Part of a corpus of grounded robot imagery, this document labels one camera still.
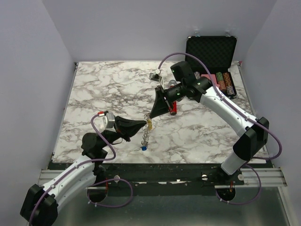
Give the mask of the yellow capped key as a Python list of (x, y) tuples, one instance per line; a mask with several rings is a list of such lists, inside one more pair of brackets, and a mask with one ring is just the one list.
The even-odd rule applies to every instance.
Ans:
[(148, 126), (148, 130), (152, 130), (152, 120), (151, 119), (147, 120), (147, 126)]

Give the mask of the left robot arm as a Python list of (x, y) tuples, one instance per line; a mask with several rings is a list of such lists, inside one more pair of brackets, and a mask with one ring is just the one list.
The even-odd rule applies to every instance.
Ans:
[(113, 143), (118, 139), (129, 142), (147, 124), (145, 120), (129, 120), (108, 111), (98, 112), (90, 123), (94, 132), (83, 136), (82, 155), (54, 179), (29, 188), (20, 215), (30, 226), (53, 225), (59, 210), (71, 198), (89, 185), (101, 185), (104, 174), (99, 165), (117, 157)]

